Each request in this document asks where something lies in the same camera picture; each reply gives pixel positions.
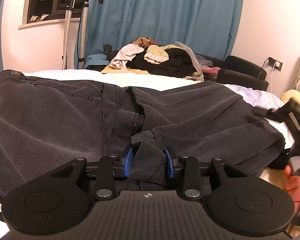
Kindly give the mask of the person's right hand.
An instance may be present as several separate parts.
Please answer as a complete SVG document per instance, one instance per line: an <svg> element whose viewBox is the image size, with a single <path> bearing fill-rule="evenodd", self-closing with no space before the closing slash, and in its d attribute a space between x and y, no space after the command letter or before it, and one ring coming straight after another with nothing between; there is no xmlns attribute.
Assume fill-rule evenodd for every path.
<svg viewBox="0 0 300 240"><path fill-rule="evenodd" d="M294 202L294 213L300 211L300 176L292 175L292 167L287 165L284 170L286 177L285 191Z"/></svg>

